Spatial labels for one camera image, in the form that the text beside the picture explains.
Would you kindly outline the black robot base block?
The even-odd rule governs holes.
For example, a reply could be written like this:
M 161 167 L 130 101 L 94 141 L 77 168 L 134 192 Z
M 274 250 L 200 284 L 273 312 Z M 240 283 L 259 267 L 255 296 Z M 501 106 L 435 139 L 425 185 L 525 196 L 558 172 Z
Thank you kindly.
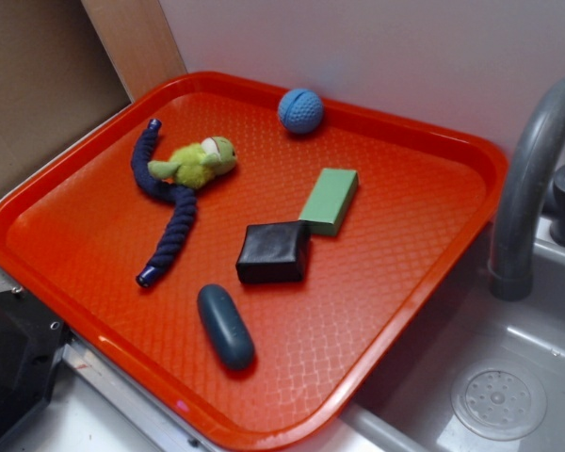
M 0 446 L 50 404 L 68 336 L 33 294 L 0 292 Z

